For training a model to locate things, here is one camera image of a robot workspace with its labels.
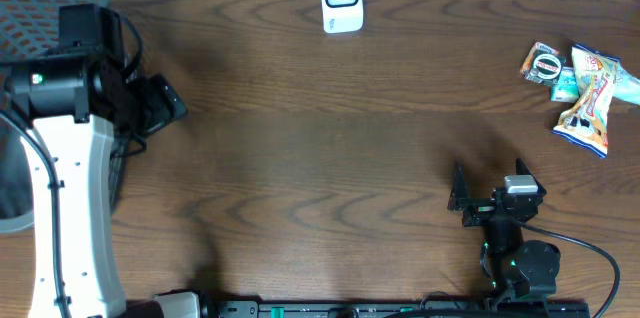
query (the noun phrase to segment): snack package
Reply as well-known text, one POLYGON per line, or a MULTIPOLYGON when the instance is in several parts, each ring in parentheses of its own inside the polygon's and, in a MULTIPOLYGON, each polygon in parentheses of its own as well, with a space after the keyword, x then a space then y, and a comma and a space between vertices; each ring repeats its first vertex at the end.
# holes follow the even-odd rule
POLYGON ((560 114, 552 133, 605 158, 609 146, 607 113, 615 92, 619 59, 581 45, 573 47, 571 57, 576 80, 589 79, 590 84, 573 108, 560 114))
POLYGON ((566 59, 561 57, 557 50, 544 43, 536 42, 524 59, 520 73, 527 80, 553 87, 558 83, 565 61, 566 59))
MULTIPOLYGON (((588 75, 577 79, 580 94, 587 89, 590 83, 588 75)), ((620 64, 618 64, 616 91, 613 96, 625 102, 640 105, 640 80, 629 74, 620 64)))
POLYGON ((579 98, 580 93, 573 68, 562 68, 558 83, 551 87, 551 101, 575 103, 579 98))

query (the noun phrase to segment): chip bag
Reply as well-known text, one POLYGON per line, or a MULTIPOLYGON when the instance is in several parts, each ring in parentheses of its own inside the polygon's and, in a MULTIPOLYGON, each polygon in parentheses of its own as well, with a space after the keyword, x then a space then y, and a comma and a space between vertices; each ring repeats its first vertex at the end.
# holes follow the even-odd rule
POLYGON ((576 79, 590 83, 573 108, 560 114, 552 133, 605 158, 609 147, 607 113, 620 60, 582 45, 573 46, 571 57, 576 79))
MULTIPOLYGON (((589 87, 589 76, 582 76, 577 81, 578 90, 584 92, 589 87)), ((632 76, 622 65, 618 64, 616 73, 616 91, 614 98, 618 98, 625 102, 640 105, 640 79, 632 76)))

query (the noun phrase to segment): green connector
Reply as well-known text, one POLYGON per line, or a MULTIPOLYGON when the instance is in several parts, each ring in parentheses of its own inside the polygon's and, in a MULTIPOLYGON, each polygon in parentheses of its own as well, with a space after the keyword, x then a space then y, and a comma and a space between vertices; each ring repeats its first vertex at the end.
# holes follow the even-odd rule
POLYGON ((284 308, 280 308, 280 307, 271 308, 271 318, 284 318, 284 308))

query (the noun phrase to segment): wood grain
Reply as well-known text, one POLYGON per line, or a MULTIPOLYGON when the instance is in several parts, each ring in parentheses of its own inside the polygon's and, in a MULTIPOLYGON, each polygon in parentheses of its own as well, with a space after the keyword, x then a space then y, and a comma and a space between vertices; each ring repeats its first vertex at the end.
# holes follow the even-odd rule
MULTIPOLYGON (((549 191, 532 223, 612 253, 608 316, 640 315, 637 107, 613 102, 599 160, 550 134, 569 106, 517 73, 538 40, 565 54, 585 42, 640 74, 639 2, 365 0, 364 28, 329 36, 319 0, 112 0, 140 30, 146 70, 191 112, 128 162, 113 217, 128 296, 486 291, 481 232, 446 211, 454 161, 482 196, 522 157, 549 191)), ((28 310, 32 239, 0 236, 0 316, 28 310)), ((610 266, 553 243, 557 296, 595 312, 610 266)))

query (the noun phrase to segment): green led light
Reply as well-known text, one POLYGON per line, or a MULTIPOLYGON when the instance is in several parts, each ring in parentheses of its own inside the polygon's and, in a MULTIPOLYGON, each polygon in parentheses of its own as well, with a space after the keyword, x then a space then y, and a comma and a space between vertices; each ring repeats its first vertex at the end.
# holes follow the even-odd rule
POLYGON ((271 308, 271 318, 284 318, 284 308, 281 308, 281 307, 271 308))
POLYGON ((44 82, 44 76, 39 73, 34 73, 31 75, 31 84, 41 84, 44 82))

